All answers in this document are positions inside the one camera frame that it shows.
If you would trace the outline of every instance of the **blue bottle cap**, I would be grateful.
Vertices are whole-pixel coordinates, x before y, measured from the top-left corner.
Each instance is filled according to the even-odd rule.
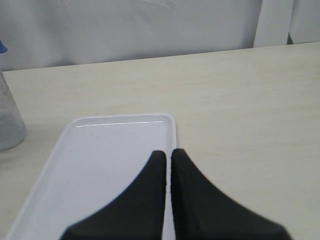
[[[5,47],[5,45],[2,44],[0,40],[0,54],[5,53],[6,51],[8,51],[8,49]]]

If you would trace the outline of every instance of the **light wooden table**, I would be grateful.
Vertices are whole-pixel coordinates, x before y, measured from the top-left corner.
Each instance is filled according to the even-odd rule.
[[[229,196],[296,240],[320,236],[320,43],[6,72],[27,126],[0,153],[0,239],[67,123],[164,112]]]

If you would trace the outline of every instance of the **table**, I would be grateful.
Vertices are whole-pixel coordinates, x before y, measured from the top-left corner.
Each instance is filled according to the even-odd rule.
[[[164,112],[217,187],[294,239],[318,240],[320,42],[4,75],[27,136],[0,153],[0,239],[67,123]]]

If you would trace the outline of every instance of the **bottle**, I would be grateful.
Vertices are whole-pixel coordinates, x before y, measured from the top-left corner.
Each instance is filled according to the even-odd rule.
[[[0,54],[6,51],[0,41]],[[17,146],[25,136],[25,123],[0,68],[0,151]]]

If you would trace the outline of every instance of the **white plastic tray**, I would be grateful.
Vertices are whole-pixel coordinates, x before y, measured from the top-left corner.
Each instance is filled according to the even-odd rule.
[[[167,156],[164,240],[174,240],[170,157],[177,147],[168,114],[85,117],[70,123],[56,143],[6,240],[58,240],[71,224],[117,197],[153,150]]]

